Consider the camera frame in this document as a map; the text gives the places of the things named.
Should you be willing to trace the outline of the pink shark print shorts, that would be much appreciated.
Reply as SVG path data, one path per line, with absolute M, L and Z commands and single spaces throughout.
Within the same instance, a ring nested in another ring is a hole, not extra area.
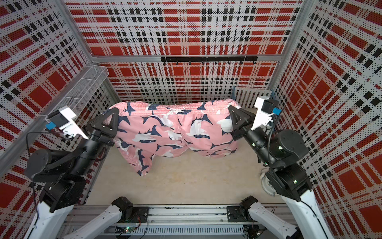
M 207 158 L 236 152 L 229 107 L 233 99 L 183 105 L 119 102 L 117 134 L 122 157 L 140 176 L 148 174 L 156 156 L 178 157 L 188 149 Z

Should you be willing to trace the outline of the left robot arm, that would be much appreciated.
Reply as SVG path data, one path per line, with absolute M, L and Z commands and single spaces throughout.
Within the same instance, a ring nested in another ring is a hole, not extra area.
M 35 203 L 36 215 L 26 239 L 56 238 L 87 184 L 84 176 L 97 158 L 114 146 L 118 113 L 118 108 L 108 109 L 83 129 L 74 122 L 77 116 L 68 106 L 48 115 L 48 128 L 58 127 L 68 137 L 79 134 L 82 140 L 72 152 L 39 149 L 30 155 L 24 174 L 31 182 L 45 186 Z

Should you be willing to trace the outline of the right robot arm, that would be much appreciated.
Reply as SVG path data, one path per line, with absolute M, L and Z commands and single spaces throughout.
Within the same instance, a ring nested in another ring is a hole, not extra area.
M 260 223 L 279 239 L 332 239 L 317 205 L 312 184 L 298 161 L 307 155 L 308 149 L 300 134 L 292 129 L 265 132 L 261 127 L 251 129 L 255 114 L 229 108 L 234 140 L 244 138 L 257 154 L 258 160 L 268 167 L 265 176 L 276 193 L 290 209 L 296 225 L 292 225 L 267 210 L 252 196 L 240 204 L 246 214 Z

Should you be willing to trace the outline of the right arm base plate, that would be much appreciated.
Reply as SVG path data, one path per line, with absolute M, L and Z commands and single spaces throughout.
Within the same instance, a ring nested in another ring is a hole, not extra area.
M 248 212 L 241 206 L 227 206 L 227 219 L 230 223 L 253 222 Z

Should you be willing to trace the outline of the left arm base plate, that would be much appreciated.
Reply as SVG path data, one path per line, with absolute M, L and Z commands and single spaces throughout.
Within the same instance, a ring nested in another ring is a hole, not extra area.
M 131 208 L 131 213 L 122 213 L 121 218 L 117 223 L 147 223 L 147 218 L 149 214 L 149 207 L 134 206 Z

